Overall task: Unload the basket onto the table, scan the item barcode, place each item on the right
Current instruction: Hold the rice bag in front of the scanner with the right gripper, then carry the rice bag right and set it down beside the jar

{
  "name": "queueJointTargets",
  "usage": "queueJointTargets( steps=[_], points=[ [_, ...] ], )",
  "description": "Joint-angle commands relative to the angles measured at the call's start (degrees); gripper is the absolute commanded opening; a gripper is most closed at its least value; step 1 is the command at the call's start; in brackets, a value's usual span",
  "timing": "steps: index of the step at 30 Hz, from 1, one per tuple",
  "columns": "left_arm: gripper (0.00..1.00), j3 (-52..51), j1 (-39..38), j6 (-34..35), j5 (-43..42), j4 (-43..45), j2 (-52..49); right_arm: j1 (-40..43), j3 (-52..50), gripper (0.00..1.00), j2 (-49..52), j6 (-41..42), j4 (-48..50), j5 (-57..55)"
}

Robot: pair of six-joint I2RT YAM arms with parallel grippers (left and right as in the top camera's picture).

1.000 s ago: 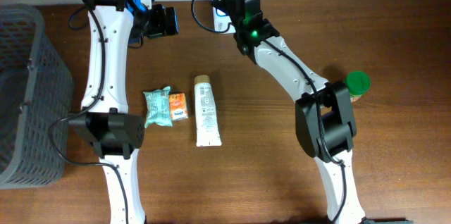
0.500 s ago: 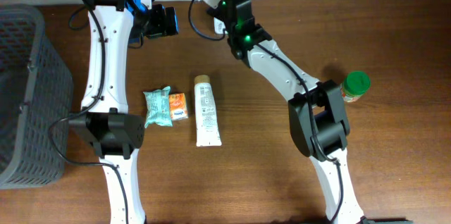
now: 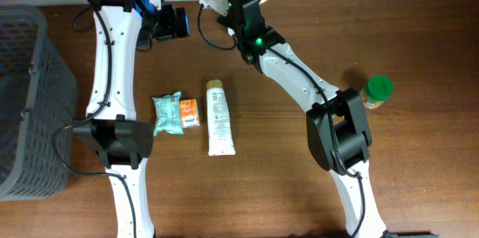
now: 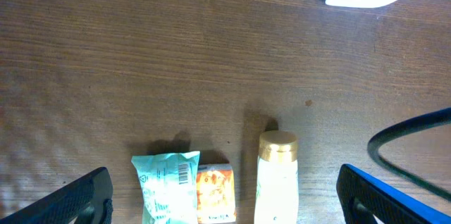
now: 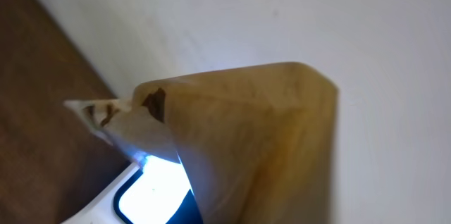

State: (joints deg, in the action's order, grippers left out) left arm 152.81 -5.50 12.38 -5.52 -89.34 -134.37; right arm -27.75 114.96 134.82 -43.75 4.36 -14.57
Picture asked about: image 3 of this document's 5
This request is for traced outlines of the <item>green lid jar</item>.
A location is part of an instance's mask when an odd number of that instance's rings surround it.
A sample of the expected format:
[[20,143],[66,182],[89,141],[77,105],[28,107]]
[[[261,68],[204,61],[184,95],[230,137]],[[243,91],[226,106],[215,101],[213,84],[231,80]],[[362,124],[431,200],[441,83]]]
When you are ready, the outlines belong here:
[[360,96],[366,109],[377,109],[393,92],[393,82],[387,76],[373,76],[360,91]]

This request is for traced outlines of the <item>white cream tube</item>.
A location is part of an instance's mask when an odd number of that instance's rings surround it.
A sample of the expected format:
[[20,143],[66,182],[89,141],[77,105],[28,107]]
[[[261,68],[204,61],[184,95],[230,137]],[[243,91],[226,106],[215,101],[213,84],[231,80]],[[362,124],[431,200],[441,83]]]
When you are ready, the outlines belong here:
[[207,127],[210,156],[236,154],[231,132],[231,119],[221,80],[207,82]]

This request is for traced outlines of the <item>orange tissue pack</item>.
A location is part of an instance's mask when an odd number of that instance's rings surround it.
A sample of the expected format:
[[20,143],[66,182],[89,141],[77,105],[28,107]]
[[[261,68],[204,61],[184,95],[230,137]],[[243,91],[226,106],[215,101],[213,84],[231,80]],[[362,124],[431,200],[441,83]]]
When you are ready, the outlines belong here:
[[200,125],[198,103],[196,99],[181,100],[179,102],[182,128],[190,128]]

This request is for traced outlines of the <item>teal snack packet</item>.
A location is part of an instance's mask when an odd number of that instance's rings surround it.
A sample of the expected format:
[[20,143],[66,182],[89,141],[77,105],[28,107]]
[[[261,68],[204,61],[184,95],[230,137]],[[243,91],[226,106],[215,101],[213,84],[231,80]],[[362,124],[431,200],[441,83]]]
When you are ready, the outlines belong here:
[[153,131],[155,136],[160,132],[167,132],[173,135],[183,134],[180,117],[180,98],[180,91],[171,95],[152,98],[156,111],[156,123]]

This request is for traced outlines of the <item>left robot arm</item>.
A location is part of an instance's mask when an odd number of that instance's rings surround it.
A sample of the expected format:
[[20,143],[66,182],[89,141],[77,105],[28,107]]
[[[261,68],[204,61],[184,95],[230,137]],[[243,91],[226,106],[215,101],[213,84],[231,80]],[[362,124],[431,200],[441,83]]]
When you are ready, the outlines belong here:
[[153,127],[136,119],[135,54],[155,40],[189,36],[184,8],[164,0],[88,0],[97,36],[94,83],[85,121],[73,128],[97,156],[114,195],[118,237],[154,237],[146,168]]

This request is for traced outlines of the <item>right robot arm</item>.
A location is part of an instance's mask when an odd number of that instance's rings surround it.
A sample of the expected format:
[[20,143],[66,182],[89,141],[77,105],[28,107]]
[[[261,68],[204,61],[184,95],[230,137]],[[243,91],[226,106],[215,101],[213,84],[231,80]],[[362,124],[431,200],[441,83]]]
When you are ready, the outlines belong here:
[[266,25],[260,0],[227,0],[219,23],[234,30],[243,60],[279,84],[305,112],[308,148],[329,172],[340,195],[351,237],[389,237],[369,176],[372,135],[359,93],[321,79]]

